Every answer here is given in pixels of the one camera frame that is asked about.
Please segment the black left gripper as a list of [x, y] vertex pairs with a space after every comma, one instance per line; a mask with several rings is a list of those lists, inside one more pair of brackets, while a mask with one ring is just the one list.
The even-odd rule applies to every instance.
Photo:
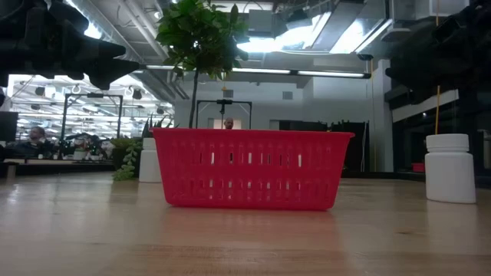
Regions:
[[[89, 21], [64, 0], [24, 0], [25, 43], [35, 55], [40, 74], [81, 76], [86, 58], [115, 58], [126, 54], [124, 46], [87, 37]], [[97, 59], [88, 66], [90, 82], [109, 90], [117, 79], [139, 69], [135, 61]]]

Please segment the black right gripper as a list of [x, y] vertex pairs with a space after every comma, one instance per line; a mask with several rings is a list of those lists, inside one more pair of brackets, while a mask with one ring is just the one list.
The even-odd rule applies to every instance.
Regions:
[[438, 80], [491, 79], [491, 0], [472, 0], [435, 29], [435, 41], [406, 43], [385, 74], [419, 94], [434, 94], [430, 75], [414, 63], [437, 58]]

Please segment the white plastic pill bottle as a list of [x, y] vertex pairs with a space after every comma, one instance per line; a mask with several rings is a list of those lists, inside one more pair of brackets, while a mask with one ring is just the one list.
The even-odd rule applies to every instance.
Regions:
[[140, 154], [139, 181], [161, 183], [157, 147], [154, 138], [143, 138], [143, 149]]
[[476, 183], [469, 137], [462, 133], [426, 137], [426, 197], [437, 202], [475, 204]]

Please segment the red plastic slotted basket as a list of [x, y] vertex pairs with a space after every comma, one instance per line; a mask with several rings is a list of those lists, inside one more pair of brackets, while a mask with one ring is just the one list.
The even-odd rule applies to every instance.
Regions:
[[156, 128], [153, 136], [173, 206], [325, 211], [353, 133]]

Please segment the tall green plant black pot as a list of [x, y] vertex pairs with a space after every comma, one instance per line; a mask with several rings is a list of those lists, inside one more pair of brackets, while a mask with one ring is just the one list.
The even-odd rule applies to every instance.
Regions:
[[224, 12], [212, 0], [180, 0], [162, 10], [156, 41], [167, 48], [163, 62], [178, 77], [193, 72], [193, 92], [189, 127], [193, 127], [199, 76], [222, 80], [232, 69], [240, 68], [249, 54], [238, 47], [249, 41], [248, 26], [237, 5]]

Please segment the small trailing succulent plant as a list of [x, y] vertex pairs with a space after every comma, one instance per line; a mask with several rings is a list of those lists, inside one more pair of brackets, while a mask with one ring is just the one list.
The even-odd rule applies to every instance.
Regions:
[[141, 138], [118, 138], [111, 140], [114, 181], [126, 181], [139, 177], [140, 155], [143, 149]]

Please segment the black monitor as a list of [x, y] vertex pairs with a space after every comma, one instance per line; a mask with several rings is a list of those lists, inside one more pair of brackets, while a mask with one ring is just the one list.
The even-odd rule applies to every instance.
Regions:
[[17, 124], [17, 112], [0, 111], [0, 142], [15, 141]]

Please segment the long ceiling tube light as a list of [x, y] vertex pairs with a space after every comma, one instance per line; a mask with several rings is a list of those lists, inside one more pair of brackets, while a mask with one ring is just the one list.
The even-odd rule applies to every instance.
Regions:
[[303, 77], [337, 77], [353, 79], [370, 79], [370, 73], [355, 73], [344, 71], [303, 71], [303, 70], [285, 70], [285, 69], [265, 69], [265, 68], [233, 68], [232, 72], [241, 74], [275, 74]]

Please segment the black metal rig frame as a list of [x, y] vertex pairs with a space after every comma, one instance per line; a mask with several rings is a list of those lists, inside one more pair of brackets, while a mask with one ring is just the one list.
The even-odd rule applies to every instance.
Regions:
[[65, 141], [65, 129], [66, 129], [66, 121], [67, 121], [67, 116], [68, 116], [68, 108], [72, 105], [72, 103], [68, 103], [69, 99], [74, 96], [77, 99], [80, 97], [87, 97], [87, 98], [118, 98], [119, 99], [119, 104], [117, 104], [118, 108], [118, 117], [117, 117], [117, 138], [121, 138], [120, 130], [121, 130], [121, 118], [123, 114], [123, 103], [124, 103], [124, 97], [122, 95], [110, 95], [110, 94], [99, 94], [95, 92], [91, 93], [85, 93], [85, 94], [74, 94], [74, 93], [69, 93], [64, 95], [64, 106], [63, 106], [63, 114], [62, 114], [62, 124], [61, 124], [61, 135], [60, 135], [60, 142]]
[[227, 100], [227, 99], [221, 99], [221, 100], [197, 100], [196, 102], [196, 114], [195, 114], [195, 128], [198, 128], [199, 125], [199, 105], [201, 103], [206, 103], [206, 104], [217, 104], [220, 105], [220, 110], [219, 113], [221, 115], [221, 119], [224, 119], [224, 115], [226, 112], [226, 106], [227, 105], [233, 105], [233, 104], [247, 104], [249, 106], [249, 110], [246, 111], [246, 113], [249, 115], [249, 129], [252, 129], [252, 107], [253, 103], [252, 101], [234, 101], [234, 100]]

